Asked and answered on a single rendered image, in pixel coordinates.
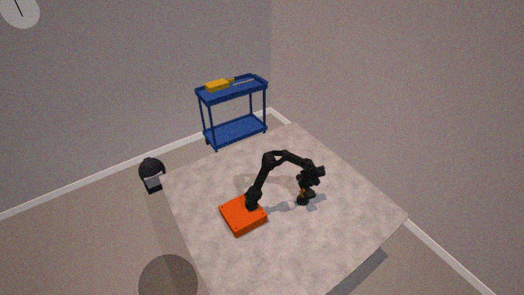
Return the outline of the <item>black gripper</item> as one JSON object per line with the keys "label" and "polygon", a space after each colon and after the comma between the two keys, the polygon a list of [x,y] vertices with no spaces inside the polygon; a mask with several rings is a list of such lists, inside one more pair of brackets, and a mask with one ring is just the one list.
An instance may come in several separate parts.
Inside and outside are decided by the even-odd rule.
{"label": "black gripper", "polygon": [[313,181],[312,181],[312,180],[311,180],[311,181],[305,181],[305,180],[302,178],[302,175],[301,175],[301,174],[296,175],[295,177],[296,177],[297,181],[298,181],[298,179],[299,179],[298,184],[299,184],[299,186],[300,186],[300,189],[302,190],[302,188],[303,188],[303,189],[305,189],[305,191],[306,191],[306,192],[303,192],[303,193],[304,193],[304,197],[305,197],[307,200],[308,200],[308,199],[315,198],[316,193],[315,193],[314,190],[312,190],[312,189],[310,188],[310,186],[311,186],[311,182],[313,182]]}

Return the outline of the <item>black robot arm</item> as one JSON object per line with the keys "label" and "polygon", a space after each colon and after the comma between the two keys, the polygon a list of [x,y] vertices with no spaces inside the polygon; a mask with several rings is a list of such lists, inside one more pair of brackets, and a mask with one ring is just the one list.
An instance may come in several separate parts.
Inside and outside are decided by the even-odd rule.
{"label": "black robot arm", "polygon": [[[276,161],[275,156],[282,156],[279,160]],[[262,166],[258,173],[258,176],[253,185],[251,185],[248,190],[243,194],[245,198],[245,206],[248,212],[252,212],[258,209],[257,202],[262,196],[261,188],[269,174],[275,167],[280,166],[285,161],[289,161],[297,166],[301,167],[303,171],[300,171],[302,178],[305,181],[311,182],[311,186],[319,185],[321,182],[318,177],[325,176],[325,166],[321,165],[315,167],[313,161],[308,158],[300,158],[296,154],[292,154],[287,150],[282,151],[268,151],[263,154],[262,157]]]}

